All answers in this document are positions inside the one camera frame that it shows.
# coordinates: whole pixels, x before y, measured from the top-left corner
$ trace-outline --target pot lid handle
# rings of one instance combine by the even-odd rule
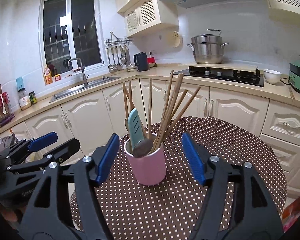
[[[221,30],[214,30],[214,29],[207,29],[207,31],[211,31],[211,32],[219,32],[219,36],[221,36],[221,33],[222,33]]]

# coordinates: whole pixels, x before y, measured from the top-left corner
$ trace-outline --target window frame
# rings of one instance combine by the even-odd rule
[[[47,64],[46,62],[46,55],[44,51],[44,42],[43,42],[43,7],[44,7],[44,2],[48,0],[41,0],[40,2],[40,15],[39,15],[39,28],[38,28],[38,34],[39,34],[39,50],[41,54],[41,65],[42,65],[42,74],[44,77],[44,71],[45,71],[45,66]],[[103,33],[102,33],[102,25],[101,25],[101,17],[99,15],[100,9],[99,9],[99,0],[93,0],[93,8],[94,8],[94,17],[95,17],[95,22],[96,22],[96,33],[97,33],[97,38],[98,38],[98,46],[99,46],[99,51],[100,51],[100,58],[101,58],[101,63],[93,64],[90,66],[86,66],[86,72],[88,71],[93,71],[93,70],[103,70],[106,67],[105,63],[105,46],[103,44]],[[69,42],[69,51],[70,51],[70,57],[75,58],[76,53],[75,53],[75,47],[74,47],[74,37],[73,37],[73,30],[72,30],[72,17],[71,17],[71,0],[66,0],[66,16],[70,17],[71,21],[67,24],[66,30],[68,33],[68,42]],[[72,61],[72,66],[73,69],[78,67],[77,61]],[[76,75],[82,75],[81,72],[74,73],[73,71],[69,70],[67,72],[64,72],[61,74],[61,81],[68,77],[70,74],[72,76]]]

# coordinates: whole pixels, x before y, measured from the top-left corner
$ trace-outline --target stainless steel pot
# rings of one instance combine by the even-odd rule
[[[213,34],[198,35],[191,38],[191,44],[187,44],[188,47],[192,48],[194,60],[198,64],[219,64],[223,60],[223,47],[229,43],[223,43],[221,30],[217,31],[219,36]]]

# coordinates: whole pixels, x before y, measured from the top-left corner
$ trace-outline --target round table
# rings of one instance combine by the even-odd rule
[[[152,125],[158,132],[159,123]],[[253,164],[263,178],[279,214],[285,204],[286,178],[272,149],[250,132],[213,117],[185,117],[164,141],[165,179],[155,186],[143,186],[133,176],[120,140],[118,156],[106,182],[96,188],[104,217],[115,239],[187,239],[200,213],[207,188],[192,177],[182,151],[181,136],[188,132],[211,155],[229,163]],[[233,184],[228,183],[220,230],[228,227]],[[72,217],[82,230],[75,192],[71,196]]]

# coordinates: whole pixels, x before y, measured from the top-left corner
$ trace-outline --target faucet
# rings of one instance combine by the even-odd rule
[[[82,66],[82,61],[81,61],[81,59],[79,57],[69,59],[69,61],[68,61],[68,67],[70,67],[70,62],[73,61],[73,60],[79,60],[79,62],[80,62],[80,70],[82,70],[82,76],[83,76],[84,86],[85,87],[88,86],[88,76],[89,75],[88,76],[85,75],[84,70],[85,70],[86,67]]]

